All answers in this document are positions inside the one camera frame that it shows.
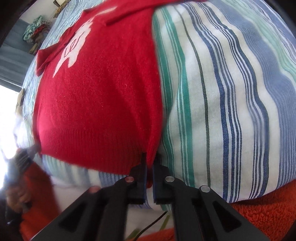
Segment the person's left hand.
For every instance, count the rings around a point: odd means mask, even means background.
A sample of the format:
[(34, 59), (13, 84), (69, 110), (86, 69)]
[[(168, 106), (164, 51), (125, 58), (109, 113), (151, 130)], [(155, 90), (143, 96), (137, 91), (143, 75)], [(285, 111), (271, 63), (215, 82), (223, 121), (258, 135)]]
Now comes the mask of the person's left hand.
[(8, 207), (16, 213), (22, 213), (25, 205), (31, 201), (31, 193), (24, 179), (20, 179), (17, 184), (9, 186), (5, 194)]

